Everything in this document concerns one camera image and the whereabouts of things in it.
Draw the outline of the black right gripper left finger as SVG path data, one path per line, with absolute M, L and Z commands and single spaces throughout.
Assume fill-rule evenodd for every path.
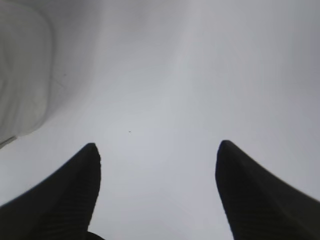
M 57 171 L 0 207 L 2 240 L 99 240 L 88 230 L 101 185 L 101 157 L 86 144 Z

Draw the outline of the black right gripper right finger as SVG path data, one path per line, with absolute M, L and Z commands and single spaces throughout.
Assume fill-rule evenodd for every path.
M 235 240 L 320 238 L 320 202 L 273 175 L 230 140 L 219 145 L 215 181 Z

